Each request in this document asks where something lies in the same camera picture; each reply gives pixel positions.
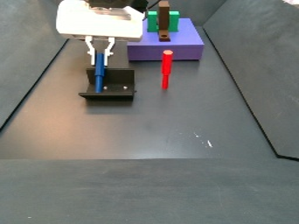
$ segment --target gray surface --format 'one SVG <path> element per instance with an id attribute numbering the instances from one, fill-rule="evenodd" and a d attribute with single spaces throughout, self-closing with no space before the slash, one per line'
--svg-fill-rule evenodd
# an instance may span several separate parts
<path id="1" fill-rule="evenodd" d="M 69 41 L 0 133 L 0 158 L 272 158 L 230 73 L 204 33 L 202 61 L 136 62 L 129 103 L 87 103 L 80 41 Z M 127 67 L 119 47 L 112 67 Z"/>
<path id="2" fill-rule="evenodd" d="M 298 172 L 278 159 L 5 160 L 0 222 L 296 224 Z"/>
<path id="3" fill-rule="evenodd" d="M 204 29 L 279 155 L 299 158 L 299 10 L 228 0 Z"/>
<path id="4" fill-rule="evenodd" d="M 65 42 L 49 0 L 0 0 L 0 129 Z"/>

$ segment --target white speck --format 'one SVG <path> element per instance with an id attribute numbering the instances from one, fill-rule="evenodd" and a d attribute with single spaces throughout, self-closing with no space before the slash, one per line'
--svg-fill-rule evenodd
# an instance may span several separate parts
<path id="1" fill-rule="evenodd" d="M 212 145 L 211 145 L 211 141 L 208 140 L 208 145 L 210 145 L 210 147 L 212 148 Z"/>

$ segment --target gray wall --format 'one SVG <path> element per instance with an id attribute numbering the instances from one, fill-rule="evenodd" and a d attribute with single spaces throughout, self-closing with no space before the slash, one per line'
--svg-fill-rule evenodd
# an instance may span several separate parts
<path id="1" fill-rule="evenodd" d="M 49 0 L 0 0 L 0 128 L 65 42 Z"/>
<path id="2" fill-rule="evenodd" d="M 204 25 L 279 155 L 299 158 L 299 10 L 228 0 Z"/>

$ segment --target dark gray table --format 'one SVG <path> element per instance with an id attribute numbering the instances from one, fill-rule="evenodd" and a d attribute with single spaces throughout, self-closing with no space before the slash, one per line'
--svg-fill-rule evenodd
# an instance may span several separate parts
<path id="1" fill-rule="evenodd" d="M 0 158 L 274 158 L 211 42 L 202 61 L 135 62 L 132 103 L 87 102 L 84 42 L 72 40 L 0 133 Z M 127 67 L 119 45 L 112 67 Z"/>

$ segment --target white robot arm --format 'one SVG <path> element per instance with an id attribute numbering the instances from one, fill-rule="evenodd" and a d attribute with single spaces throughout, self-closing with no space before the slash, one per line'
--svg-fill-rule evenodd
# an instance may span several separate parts
<path id="1" fill-rule="evenodd" d="M 136 1 L 127 0 L 64 0 L 57 10 L 56 29 L 67 39 L 83 39 L 88 45 L 91 65 L 95 66 L 96 50 L 92 46 L 93 39 L 108 39 L 109 45 L 104 52 L 105 66 L 111 49 L 116 40 L 140 41 L 143 37 L 144 13 L 131 6 L 124 8 L 104 8 L 109 5 L 136 5 Z"/>

